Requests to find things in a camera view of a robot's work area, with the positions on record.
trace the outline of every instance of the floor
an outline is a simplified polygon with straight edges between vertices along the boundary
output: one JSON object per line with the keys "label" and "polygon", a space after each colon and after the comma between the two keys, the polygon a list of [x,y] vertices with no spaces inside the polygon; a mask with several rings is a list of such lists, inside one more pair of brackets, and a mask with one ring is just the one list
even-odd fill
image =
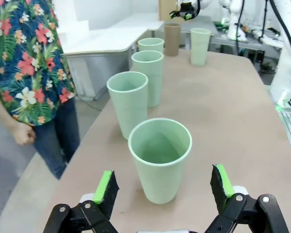
{"label": "floor", "polygon": [[[81,138],[85,137],[108,100],[107,93],[95,102],[77,100]],[[8,159],[5,159],[4,156],[0,158],[0,167],[5,165],[6,169],[0,171],[0,176],[2,176],[0,184],[3,186],[0,190],[0,233],[31,233],[34,231],[58,181],[51,175],[40,155],[35,153],[32,147],[20,148],[14,143],[8,132],[5,132],[0,126],[1,151],[2,148],[7,147],[2,142],[6,144],[7,141],[9,142],[6,152]],[[18,177],[9,175],[10,173],[17,174]],[[15,178],[7,184],[6,178],[9,180],[11,177]]]}

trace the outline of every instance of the cup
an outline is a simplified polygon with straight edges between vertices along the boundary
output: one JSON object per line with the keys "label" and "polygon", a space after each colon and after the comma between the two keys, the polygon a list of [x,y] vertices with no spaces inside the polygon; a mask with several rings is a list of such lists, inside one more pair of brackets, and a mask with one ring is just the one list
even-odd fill
{"label": "cup", "polygon": [[191,63],[203,66],[206,63],[211,31],[202,28],[191,29]]}
{"label": "cup", "polygon": [[164,55],[157,51],[141,51],[132,55],[134,69],[148,79],[147,106],[156,107],[161,102]]}
{"label": "cup", "polygon": [[181,26],[177,23],[167,23],[164,26],[166,56],[177,56],[180,46]]}
{"label": "cup", "polygon": [[138,41],[139,51],[158,51],[163,53],[164,40],[160,38],[146,38]]}
{"label": "cup", "polygon": [[148,78],[139,72],[123,72],[113,75],[107,81],[107,88],[113,102],[123,137],[147,119]]}
{"label": "cup", "polygon": [[192,147],[188,129],[175,120],[149,119],[132,130],[128,146],[146,198],[155,204],[170,202]]}

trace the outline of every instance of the floral shirt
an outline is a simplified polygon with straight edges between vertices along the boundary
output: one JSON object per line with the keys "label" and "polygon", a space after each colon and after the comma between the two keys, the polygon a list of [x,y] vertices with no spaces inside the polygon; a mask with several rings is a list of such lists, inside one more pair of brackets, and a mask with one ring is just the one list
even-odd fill
{"label": "floral shirt", "polygon": [[0,98],[18,121],[42,125],[74,84],[48,0],[0,0]]}

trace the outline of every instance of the jeans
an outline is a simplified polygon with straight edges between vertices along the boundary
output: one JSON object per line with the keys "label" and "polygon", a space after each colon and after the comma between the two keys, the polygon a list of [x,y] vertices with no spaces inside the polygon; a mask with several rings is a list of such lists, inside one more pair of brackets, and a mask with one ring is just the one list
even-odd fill
{"label": "jeans", "polygon": [[35,149],[51,173],[60,179],[80,144],[75,100],[60,105],[52,121],[33,129],[36,133]]}

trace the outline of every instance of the hand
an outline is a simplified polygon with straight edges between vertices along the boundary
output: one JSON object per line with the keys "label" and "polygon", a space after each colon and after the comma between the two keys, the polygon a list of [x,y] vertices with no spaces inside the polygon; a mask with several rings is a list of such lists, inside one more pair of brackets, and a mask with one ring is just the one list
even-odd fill
{"label": "hand", "polygon": [[13,135],[16,143],[20,145],[34,143],[35,132],[29,125],[15,121],[13,126],[10,128],[10,132]]}

